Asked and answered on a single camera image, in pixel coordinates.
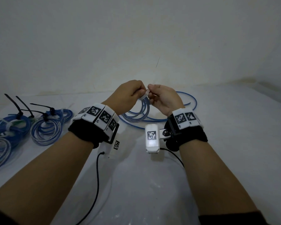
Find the human hand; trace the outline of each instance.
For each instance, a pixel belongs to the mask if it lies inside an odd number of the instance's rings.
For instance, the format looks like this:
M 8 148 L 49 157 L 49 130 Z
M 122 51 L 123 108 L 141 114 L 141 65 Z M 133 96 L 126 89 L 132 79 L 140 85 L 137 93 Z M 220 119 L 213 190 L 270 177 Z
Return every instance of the human hand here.
M 182 99 L 171 87 L 149 84 L 148 89 L 150 89 L 148 95 L 150 103 L 167 117 L 170 116 L 174 110 L 185 108 Z
M 117 115 L 121 115 L 131 110 L 138 98 L 145 93 L 146 87 L 141 80 L 131 80 L 121 84 L 102 104 L 109 106 Z

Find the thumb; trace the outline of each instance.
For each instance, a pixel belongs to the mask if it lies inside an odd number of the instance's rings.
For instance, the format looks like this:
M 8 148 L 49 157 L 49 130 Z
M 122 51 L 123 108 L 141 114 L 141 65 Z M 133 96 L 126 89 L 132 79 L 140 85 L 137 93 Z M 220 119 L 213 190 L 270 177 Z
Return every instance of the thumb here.
M 140 89 L 140 90 L 137 90 L 137 91 L 133 94 L 133 97 L 134 97 L 135 99 L 138 99 L 138 98 L 142 97 L 145 93 L 146 93 L 145 90 Z
M 150 89 L 150 91 L 154 94 L 154 95 L 157 95 L 157 96 L 160 96 L 161 93 L 163 92 L 163 85 L 152 85 L 152 84 L 149 84 L 148 85 L 148 89 Z

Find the person's right arm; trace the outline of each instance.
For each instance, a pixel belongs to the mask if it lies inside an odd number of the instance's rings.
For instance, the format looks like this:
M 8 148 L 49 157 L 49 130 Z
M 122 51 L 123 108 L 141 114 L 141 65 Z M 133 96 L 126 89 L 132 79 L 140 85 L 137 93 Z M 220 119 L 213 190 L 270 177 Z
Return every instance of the person's right arm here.
M 150 103 L 167 117 L 184 108 L 176 91 L 163 85 L 148 85 Z M 189 141 L 179 147 L 187 179 L 200 215 L 256 212 L 254 202 L 207 142 Z

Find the mounting screw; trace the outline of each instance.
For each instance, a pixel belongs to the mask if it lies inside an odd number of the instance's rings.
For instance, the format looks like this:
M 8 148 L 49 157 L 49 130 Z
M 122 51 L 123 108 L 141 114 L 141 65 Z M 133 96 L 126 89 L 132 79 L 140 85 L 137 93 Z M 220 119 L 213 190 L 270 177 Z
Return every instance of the mounting screw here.
M 169 132 L 168 132 L 167 130 L 164 130 L 164 131 L 162 132 L 162 135 L 168 136 L 168 135 L 169 135 Z

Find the person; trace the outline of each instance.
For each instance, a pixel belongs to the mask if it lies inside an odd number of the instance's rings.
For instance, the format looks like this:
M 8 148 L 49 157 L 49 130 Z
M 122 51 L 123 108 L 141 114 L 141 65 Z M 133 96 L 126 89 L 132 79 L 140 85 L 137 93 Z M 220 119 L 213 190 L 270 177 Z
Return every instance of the person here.
M 148 88 L 150 103 L 164 115 L 184 108 L 174 89 L 151 84 Z M 128 112 L 145 92 L 142 81 L 128 81 L 102 104 L 120 115 Z M 93 147 L 92 142 L 69 131 L 23 167 L 0 188 L 0 224 L 50 224 Z M 191 140 L 179 149 L 202 225 L 266 224 L 246 190 L 209 143 Z

